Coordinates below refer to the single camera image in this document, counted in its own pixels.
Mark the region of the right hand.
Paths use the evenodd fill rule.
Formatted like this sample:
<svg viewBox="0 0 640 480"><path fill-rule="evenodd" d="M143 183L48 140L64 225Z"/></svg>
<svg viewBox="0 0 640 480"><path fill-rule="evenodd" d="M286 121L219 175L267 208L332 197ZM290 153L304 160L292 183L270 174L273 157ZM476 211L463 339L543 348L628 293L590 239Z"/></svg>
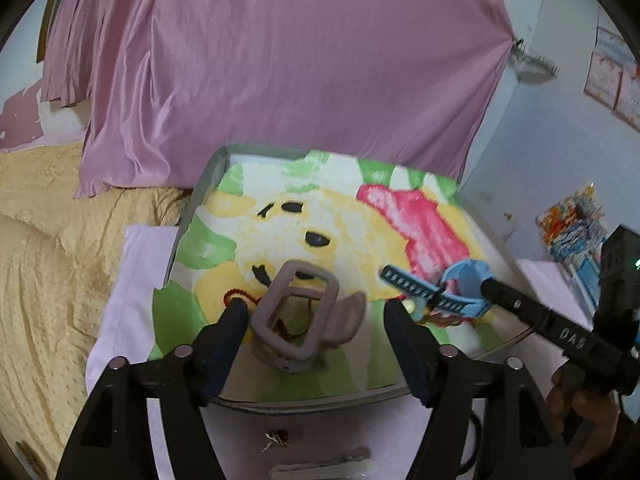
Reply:
<svg viewBox="0 0 640 480"><path fill-rule="evenodd" d="M574 468L584 466L612 445L620 419L616 394L580 390L583 374L574 364L564 363L553 374L547 396L551 420L561 434L567 434L567 424L578 419L576 434L568 445Z"/></svg>

